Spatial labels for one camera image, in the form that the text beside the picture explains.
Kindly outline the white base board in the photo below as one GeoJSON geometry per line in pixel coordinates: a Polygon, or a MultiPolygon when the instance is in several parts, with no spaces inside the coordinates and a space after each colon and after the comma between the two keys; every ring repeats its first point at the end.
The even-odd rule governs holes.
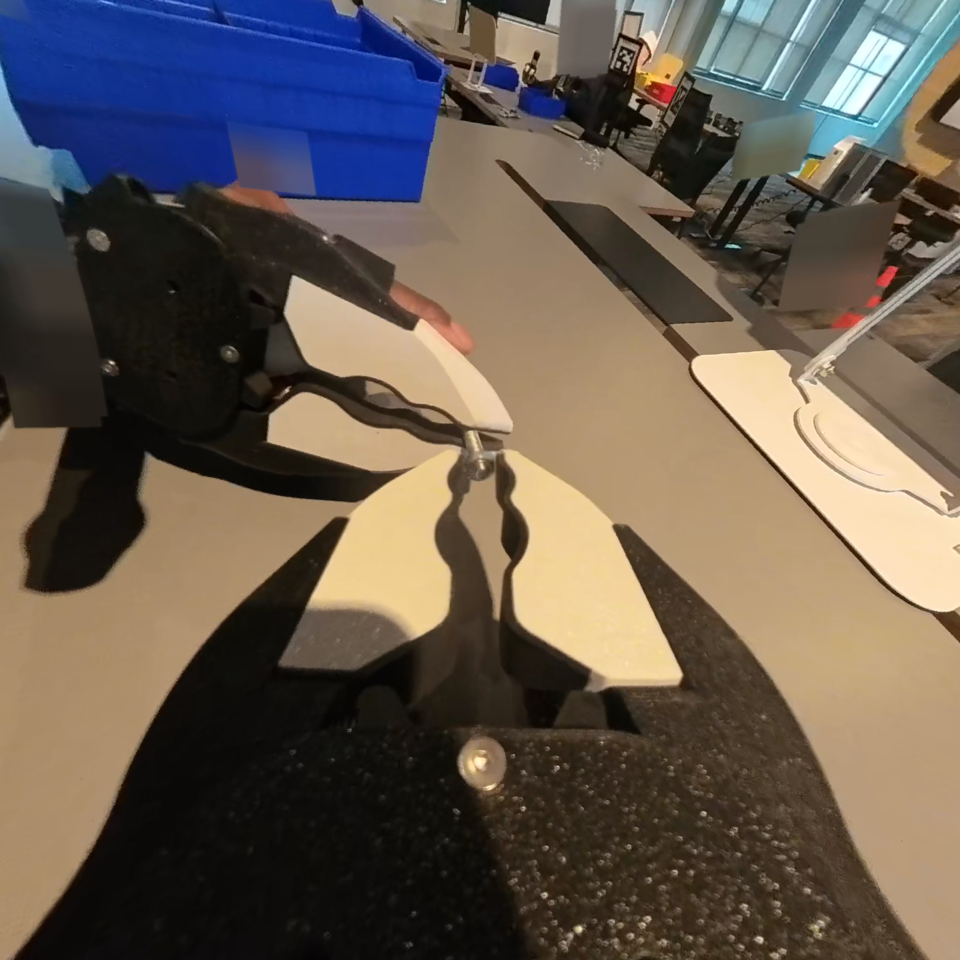
{"type": "MultiPolygon", "coordinates": [[[[903,493],[875,491],[834,472],[794,426],[803,397],[794,378],[808,358],[794,350],[701,355],[692,377],[836,535],[893,593],[931,613],[959,607],[959,519],[935,513],[903,493]]],[[[931,451],[935,466],[958,475],[890,414],[837,375],[836,394],[866,402],[931,451]]]]}

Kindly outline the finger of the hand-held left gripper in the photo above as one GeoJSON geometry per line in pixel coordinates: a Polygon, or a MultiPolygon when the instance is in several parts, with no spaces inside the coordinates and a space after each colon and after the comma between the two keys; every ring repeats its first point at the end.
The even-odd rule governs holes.
{"type": "Polygon", "coordinates": [[[241,392],[240,457],[265,472],[403,472],[452,450],[469,430],[362,376],[248,375],[241,392]]]}
{"type": "Polygon", "coordinates": [[[372,381],[462,428],[503,436],[514,428],[493,386],[425,319],[406,329],[298,276],[282,322],[268,335],[265,361],[271,376],[314,370],[372,381]]]}

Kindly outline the wooden tablet stand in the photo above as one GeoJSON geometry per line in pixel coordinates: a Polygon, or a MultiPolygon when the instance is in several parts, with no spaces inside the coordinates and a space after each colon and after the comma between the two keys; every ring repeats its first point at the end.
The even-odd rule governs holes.
{"type": "Polygon", "coordinates": [[[477,92],[486,90],[485,81],[490,70],[498,63],[497,30],[498,10],[474,3],[467,4],[468,51],[471,56],[467,70],[466,85],[477,92]]]}

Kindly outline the black office chair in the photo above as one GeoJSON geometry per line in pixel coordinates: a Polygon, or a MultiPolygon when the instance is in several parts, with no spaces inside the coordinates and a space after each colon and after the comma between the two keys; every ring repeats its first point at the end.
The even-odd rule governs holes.
{"type": "Polygon", "coordinates": [[[710,94],[691,86],[677,107],[670,105],[667,114],[673,121],[658,140],[646,170],[647,176],[692,208],[738,146],[735,129],[709,129],[712,100],[710,94]]]}

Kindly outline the person's left hand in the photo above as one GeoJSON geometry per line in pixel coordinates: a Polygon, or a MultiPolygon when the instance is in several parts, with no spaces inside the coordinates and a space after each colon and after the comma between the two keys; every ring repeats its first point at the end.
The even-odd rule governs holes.
{"type": "MultiPolygon", "coordinates": [[[[284,198],[268,190],[246,188],[239,186],[238,183],[232,183],[222,187],[221,193],[240,205],[296,216],[284,198]]],[[[453,320],[450,313],[435,300],[400,282],[397,279],[394,264],[383,260],[363,246],[357,246],[352,242],[348,242],[346,246],[354,249],[360,261],[371,268],[371,275],[376,280],[390,281],[389,296],[397,305],[426,321],[461,354],[470,354],[473,351],[474,340],[470,333],[453,320]]]]}

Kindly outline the clear acrylic stand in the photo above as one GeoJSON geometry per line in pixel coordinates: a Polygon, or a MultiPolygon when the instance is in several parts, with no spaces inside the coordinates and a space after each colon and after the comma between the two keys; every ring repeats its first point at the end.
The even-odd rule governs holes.
{"type": "Polygon", "coordinates": [[[802,403],[794,426],[806,446],[834,473],[879,493],[904,494],[949,519],[959,515],[958,475],[935,465],[930,450],[866,402],[844,399],[826,384],[854,343],[958,264],[958,240],[879,306],[807,362],[794,377],[802,403]]]}

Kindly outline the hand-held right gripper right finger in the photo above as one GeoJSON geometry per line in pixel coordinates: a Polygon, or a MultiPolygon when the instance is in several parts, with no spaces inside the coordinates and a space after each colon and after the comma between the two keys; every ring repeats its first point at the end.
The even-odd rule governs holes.
{"type": "Polygon", "coordinates": [[[677,688],[682,668],[606,513],[515,451],[498,457],[496,495],[507,674],[544,691],[677,688]]]}

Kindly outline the large blue storage bin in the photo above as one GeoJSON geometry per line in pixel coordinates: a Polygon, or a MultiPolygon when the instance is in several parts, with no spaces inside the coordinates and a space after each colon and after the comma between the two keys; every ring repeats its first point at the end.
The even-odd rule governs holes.
{"type": "Polygon", "coordinates": [[[26,134],[90,185],[240,183],[281,196],[418,202],[448,67],[331,2],[23,2],[2,12],[26,134]]]}

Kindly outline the black table mat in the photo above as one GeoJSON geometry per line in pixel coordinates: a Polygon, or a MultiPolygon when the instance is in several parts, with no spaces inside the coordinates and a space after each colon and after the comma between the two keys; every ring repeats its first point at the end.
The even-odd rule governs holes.
{"type": "Polygon", "coordinates": [[[719,302],[605,206],[548,200],[544,211],[582,253],[610,271],[666,326],[732,320],[719,302]]]}

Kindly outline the wooden clipboard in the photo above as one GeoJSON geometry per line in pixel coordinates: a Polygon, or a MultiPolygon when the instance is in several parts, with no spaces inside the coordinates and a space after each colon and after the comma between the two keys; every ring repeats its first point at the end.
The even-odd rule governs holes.
{"type": "Polygon", "coordinates": [[[939,100],[959,77],[959,43],[933,64],[903,112],[898,135],[901,162],[918,174],[958,188],[959,133],[933,118],[939,100]]]}

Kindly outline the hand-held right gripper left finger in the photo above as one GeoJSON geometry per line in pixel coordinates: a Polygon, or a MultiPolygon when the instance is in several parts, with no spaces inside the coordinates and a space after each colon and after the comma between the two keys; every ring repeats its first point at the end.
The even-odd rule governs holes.
{"type": "Polygon", "coordinates": [[[455,449],[441,450],[352,511],[280,656],[281,670],[365,674],[441,627],[453,573],[438,535],[462,461],[455,449]]]}

